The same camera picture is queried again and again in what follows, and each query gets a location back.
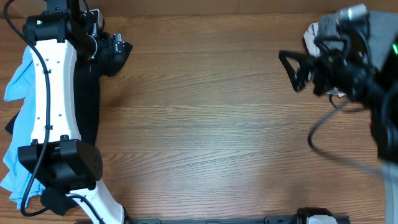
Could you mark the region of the grey shorts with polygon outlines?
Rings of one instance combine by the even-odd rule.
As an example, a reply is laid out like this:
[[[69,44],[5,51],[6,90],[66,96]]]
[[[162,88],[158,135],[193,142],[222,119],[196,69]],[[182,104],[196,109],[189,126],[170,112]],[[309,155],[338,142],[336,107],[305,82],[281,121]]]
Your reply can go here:
[[[370,11],[370,46],[373,65],[382,70],[389,47],[397,35],[397,13]],[[319,22],[319,36],[337,36],[336,15],[323,16]]]

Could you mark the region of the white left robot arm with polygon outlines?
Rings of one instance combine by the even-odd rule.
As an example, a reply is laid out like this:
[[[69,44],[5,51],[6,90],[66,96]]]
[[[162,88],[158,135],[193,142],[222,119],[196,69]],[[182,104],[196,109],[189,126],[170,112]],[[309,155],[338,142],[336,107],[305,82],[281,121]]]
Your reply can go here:
[[[45,186],[46,210],[64,214],[79,206],[92,223],[129,223],[126,209],[103,182],[95,141],[99,79],[122,69],[132,45],[121,34],[104,31],[99,10],[80,6],[80,1],[48,1],[23,27],[21,37],[34,62],[35,117],[18,160],[31,181]]]

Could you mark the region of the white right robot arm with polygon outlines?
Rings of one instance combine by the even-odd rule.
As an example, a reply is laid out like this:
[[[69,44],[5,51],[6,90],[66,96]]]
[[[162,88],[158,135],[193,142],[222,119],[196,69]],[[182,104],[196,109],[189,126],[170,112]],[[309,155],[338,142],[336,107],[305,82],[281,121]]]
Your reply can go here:
[[[334,34],[318,34],[317,56],[281,50],[279,60],[293,89],[313,82],[317,96],[331,90],[347,100],[314,125],[308,145],[318,155],[384,179],[386,223],[397,223],[397,15],[369,11],[358,4],[330,15]],[[351,102],[371,112],[371,135],[377,144],[380,169],[356,159],[340,157],[313,144],[315,131]]]

